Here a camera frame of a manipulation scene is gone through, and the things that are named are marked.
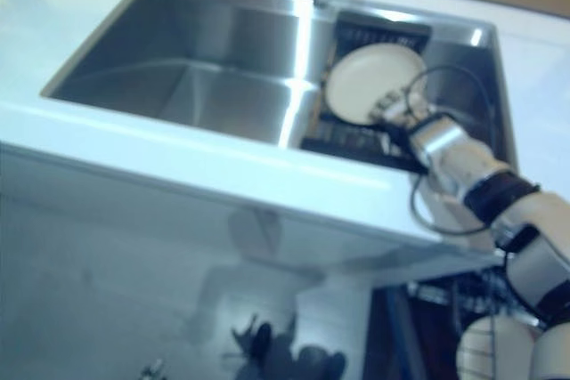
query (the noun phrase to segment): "cable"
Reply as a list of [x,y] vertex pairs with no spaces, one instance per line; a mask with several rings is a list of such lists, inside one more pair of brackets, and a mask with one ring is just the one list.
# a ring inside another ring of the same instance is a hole
[[419,186],[424,179],[424,175],[418,175],[416,182],[413,184],[413,188],[411,189],[410,193],[410,212],[413,215],[416,222],[418,222],[424,228],[434,231],[435,233],[441,233],[442,235],[447,236],[468,236],[468,235],[475,235],[477,233],[481,233],[482,231],[486,231],[488,229],[487,226],[478,227],[472,230],[449,230],[444,229],[442,227],[436,226],[423,218],[419,213],[418,206],[416,205],[416,196],[418,194]]
[[[497,152],[497,133],[496,133],[495,127],[493,126],[495,115],[494,115],[493,105],[491,104],[491,97],[489,96],[489,93],[487,92],[487,90],[485,89],[485,86],[481,82],[481,79],[479,79],[472,71],[470,71],[468,69],[465,69],[461,66],[456,66],[454,64],[440,64],[438,66],[430,67],[428,69],[421,71],[403,89],[404,100],[405,100],[406,108],[407,108],[408,112],[410,113],[410,115],[414,119],[419,121],[418,116],[414,113],[413,109],[411,108],[411,103],[410,103],[411,89],[413,88],[414,85],[416,85],[421,80],[421,78],[425,77],[426,75],[433,73],[433,72],[436,72],[436,71],[445,71],[445,70],[460,73],[460,74],[468,77],[473,83],[475,83],[477,90],[479,91],[479,93],[480,93],[480,95],[481,95],[481,97],[485,103],[485,106],[487,109],[488,119],[492,123],[492,125],[490,126],[490,128],[491,128],[491,132],[490,132],[491,150],[493,151],[493,153],[496,153]],[[426,220],[425,218],[423,218],[421,216],[421,214],[419,213],[418,207],[416,205],[416,196],[417,196],[417,193],[419,190],[419,186],[421,185],[423,179],[424,179],[423,175],[418,175],[418,178],[416,179],[416,182],[413,184],[413,187],[411,189],[410,201],[409,201],[410,202],[410,212],[411,212],[412,216],[414,217],[414,219],[416,220],[416,222],[418,222],[421,226],[423,226],[424,228],[431,230],[435,233],[440,233],[442,235],[454,236],[454,237],[475,235],[477,233],[481,233],[481,232],[489,229],[489,226],[483,225],[481,227],[478,227],[478,228],[472,229],[472,230],[448,230],[448,229],[436,226],[435,224],[433,224],[433,223],[429,222],[428,220]]]
[[[408,112],[410,113],[410,115],[414,119],[419,120],[418,116],[415,114],[415,112],[411,108],[410,92],[411,92],[413,86],[415,86],[421,80],[421,78],[423,78],[423,77],[425,77],[431,73],[434,73],[436,71],[454,71],[456,73],[460,73],[463,76],[468,77],[471,80],[471,82],[473,82],[476,85],[476,88],[479,91],[479,93],[482,97],[482,100],[485,104],[485,108],[487,110],[489,122],[491,122],[493,124],[493,122],[495,121],[495,111],[493,109],[493,105],[491,104],[491,96],[489,95],[489,93],[485,89],[483,82],[481,82],[481,79],[479,79],[479,77],[477,77],[475,75],[475,73],[473,73],[471,70],[465,69],[462,66],[456,66],[454,64],[440,64],[438,66],[427,68],[427,69],[421,71],[420,73],[418,73],[410,81],[410,83],[407,84],[407,86],[405,86],[403,88],[404,101],[406,103],[406,108],[407,108]],[[491,149],[493,150],[493,153],[496,153],[497,149],[498,149],[498,147],[497,147],[497,132],[496,132],[494,126],[490,126],[490,128],[491,128],[491,132],[490,132]]]

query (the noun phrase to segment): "stainless steel sink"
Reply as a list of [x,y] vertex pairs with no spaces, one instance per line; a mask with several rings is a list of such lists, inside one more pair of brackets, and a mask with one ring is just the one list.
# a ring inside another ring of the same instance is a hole
[[382,5],[123,0],[44,96],[366,161],[358,153],[375,152],[378,139],[343,143],[351,141],[346,124],[333,124],[326,137],[326,106],[317,101],[335,61],[382,41],[407,44],[428,66],[453,63],[475,73],[498,113],[493,123],[476,88],[460,77],[434,74],[428,94],[478,138],[488,140],[495,127],[497,154],[514,162],[493,26]]

